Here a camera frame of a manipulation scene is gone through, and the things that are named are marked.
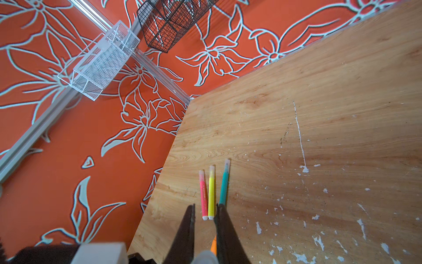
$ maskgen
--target yellow marker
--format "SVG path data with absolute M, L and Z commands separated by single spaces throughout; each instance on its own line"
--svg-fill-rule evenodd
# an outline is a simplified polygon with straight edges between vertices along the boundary
M 215 168 L 214 166 L 210 166 L 210 184 L 208 187 L 208 219 L 214 219 L 214 187 L 215 187 L 215 175 L 214 175 Z

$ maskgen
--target wire mesh basket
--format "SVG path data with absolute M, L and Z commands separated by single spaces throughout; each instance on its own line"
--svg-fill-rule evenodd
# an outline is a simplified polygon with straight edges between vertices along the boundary
M 138 19 L 148 47 L 167 53 L 218 0 L 146 0 Z
M 92 48 L 91 44 L 102 36 Z M 74 66 L 71 76 L 63 74 L 59 78 L 73 89 L 95 101 L 101 92 L 116 77 L 139 44 L 139 38 L 121 21 L 117 22 L 105 35 L 100 34 L 76 58 L 82 58 Z

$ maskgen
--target orange floor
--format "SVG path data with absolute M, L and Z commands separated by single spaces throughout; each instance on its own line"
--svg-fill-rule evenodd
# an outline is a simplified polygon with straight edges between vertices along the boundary
M 204 94 L 396 1 L 220 0 L 168 54 L 140 48 Z M 140 1 L 93 1 L 130 25 Z M 2 157 L 65 88 L 57 74 L 99 30 L 66 1 L 3 1 Z M 29 245 L 130 244 L 187 106 L 130 59 L 95 102 L 78 97 L 3 183 L 8 257 Z

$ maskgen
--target wooden table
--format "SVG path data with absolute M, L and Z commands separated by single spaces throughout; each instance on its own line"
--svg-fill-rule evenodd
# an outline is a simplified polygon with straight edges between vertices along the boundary
M 414 0 L 194 99 L 128 253 L 161 262 L 193 203 L 195 254 L 209 249 L 198 170 L 215 164 L 218 201 L 231 158 L 227 210 L 252 263 L 422 263 L 421 123 Z

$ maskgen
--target pink marker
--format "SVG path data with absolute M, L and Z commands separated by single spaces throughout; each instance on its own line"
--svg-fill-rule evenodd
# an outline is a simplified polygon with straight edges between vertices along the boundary
M 208 205 L 207 205 L 207 191 L 205 187 L 205 177 L 204 171 L 199 171 L 199 185 L 201 188 L 201 209 L 202 209 L 202 219 L 208 220 Z

